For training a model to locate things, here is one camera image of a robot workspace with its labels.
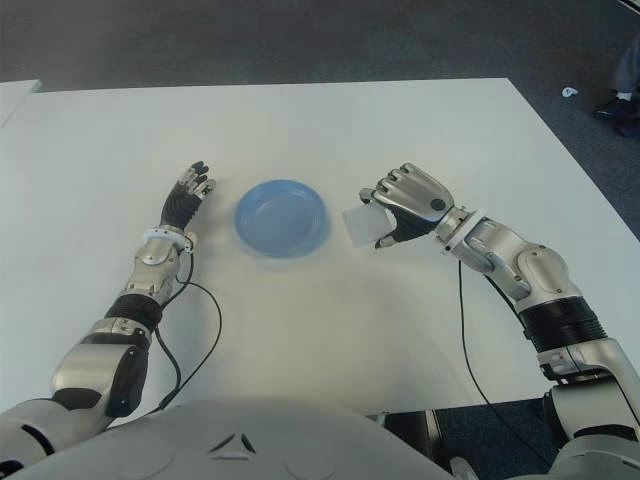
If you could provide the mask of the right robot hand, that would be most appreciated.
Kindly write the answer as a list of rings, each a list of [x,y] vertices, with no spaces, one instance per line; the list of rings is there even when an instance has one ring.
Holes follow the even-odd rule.
[[[374,188],[361,189],[359,198],[390,212],[396,222],[390,233],[375,241],[375,249],[430,234],[454,207],[449,190],[411,163],[391,170]]]

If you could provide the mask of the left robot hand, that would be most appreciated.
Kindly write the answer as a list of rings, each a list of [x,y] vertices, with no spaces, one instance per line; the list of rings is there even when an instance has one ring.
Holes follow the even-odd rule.
[[[199,161],[182,173],[164,202],[160,226],[185,230],[203,200],[215,188],[216,181],[209,177],[208,172],[209,167],[203,161]]]

